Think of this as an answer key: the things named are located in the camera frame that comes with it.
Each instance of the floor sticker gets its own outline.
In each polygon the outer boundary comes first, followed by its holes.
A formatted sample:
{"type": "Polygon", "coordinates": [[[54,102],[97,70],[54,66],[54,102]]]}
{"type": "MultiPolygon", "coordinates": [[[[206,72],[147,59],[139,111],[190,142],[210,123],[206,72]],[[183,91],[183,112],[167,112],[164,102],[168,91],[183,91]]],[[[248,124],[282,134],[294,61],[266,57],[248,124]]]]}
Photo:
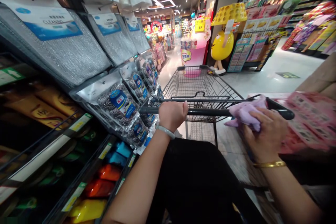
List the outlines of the floor sticker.
{"type": "Polygon", "coordinates": [[[301,77],[296,76],[295,74],[284,72],[284,73],[276,73],[277,75],[280,75],[282,78],[286,79],[301,79],[301,77]]]}

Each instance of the hook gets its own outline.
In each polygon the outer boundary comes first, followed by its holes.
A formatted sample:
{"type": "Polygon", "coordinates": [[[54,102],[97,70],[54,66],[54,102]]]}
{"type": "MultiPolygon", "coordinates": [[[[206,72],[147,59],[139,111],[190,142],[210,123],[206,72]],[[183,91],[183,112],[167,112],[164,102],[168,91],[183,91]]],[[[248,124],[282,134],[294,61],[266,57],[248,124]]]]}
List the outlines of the hook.
{"type": "Polygon", "coordinates": [[[104,5],[102,5],[102,6],[99,6],[98,9],[101,10],[100,8],[102,8],[102,7],[106,6],[106,5],[112,5],[113,2],[114,2],[114,0],[112,0],[112,1],[109,2],[109,3],[104,4],[104,5]]]}

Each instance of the forearm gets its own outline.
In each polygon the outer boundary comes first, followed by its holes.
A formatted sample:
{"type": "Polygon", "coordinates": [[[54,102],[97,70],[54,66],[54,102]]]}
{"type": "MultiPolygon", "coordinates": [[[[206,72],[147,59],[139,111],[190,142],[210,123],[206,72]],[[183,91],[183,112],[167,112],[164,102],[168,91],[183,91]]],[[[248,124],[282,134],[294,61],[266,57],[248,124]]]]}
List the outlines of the forearm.
{"type": "Polygon", "coordinates": [[[261,170],[285,223],[318,223],[322,211],[287,166],[261,170]]]}
{"type": "Polygon", "coordinates": [[[120,188],[103,223],[145,223],[170,137],[157,130],[120,188]]]}

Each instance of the gold bracelet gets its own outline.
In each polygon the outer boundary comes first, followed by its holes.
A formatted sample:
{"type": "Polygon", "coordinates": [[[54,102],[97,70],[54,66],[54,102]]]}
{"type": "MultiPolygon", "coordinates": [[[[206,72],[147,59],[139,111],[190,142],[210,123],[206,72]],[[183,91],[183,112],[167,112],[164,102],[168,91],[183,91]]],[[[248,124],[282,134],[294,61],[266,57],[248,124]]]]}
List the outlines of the gold bracelet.
{"type": "Polygon", "coordinates": [[[270,163],[254,163],[255,168],[268,168],[268,167],[282,167],[287,166],[284,161],[270,162],[270,163]]]}

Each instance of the price tag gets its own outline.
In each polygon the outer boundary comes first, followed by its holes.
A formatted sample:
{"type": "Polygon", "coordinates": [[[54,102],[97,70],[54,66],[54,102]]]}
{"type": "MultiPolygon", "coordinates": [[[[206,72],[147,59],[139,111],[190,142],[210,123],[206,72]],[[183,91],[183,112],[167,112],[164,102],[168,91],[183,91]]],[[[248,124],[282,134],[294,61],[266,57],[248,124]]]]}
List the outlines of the price tag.
{"type": "Polygon", "coordinates": [[[87,183],[81,182],[79,186],[77,187],[76,191],[72,194],[68,202],[65,204],[65,206],[62,209],[62,212],[69,212],[76,202],[77,198],[82,194],[86,187],[87,183]]]}
{"type": "Polygon", "coordinates": [[[77,122],[75,122],[69,129],[73,131],[79,131],[90,119],[92,115],[86,113],[77,122]]]}
{"type": "Polygon", "coordinates": [[[205,31],[205,19],[200,19],[195,21],[195,32],[205,31]]]}
{"type": "Polygon", "coordinates": [[[132,167],[134,159],[135,159],[135,154],[133,154],[133,156],[131,157],[131,160],[129,161],[128,167],[132,167]]]}
{"type": "Polygon", "coordinates": [[[102,151],[102,153],[99,155],[99,159],[104,159],[104,157],[106,156],[106,154],[109,152],[109,150],[111,149],[112,144],[111,143],[107,143],[107,145],[105,146],[104,150],[102,151]]]}

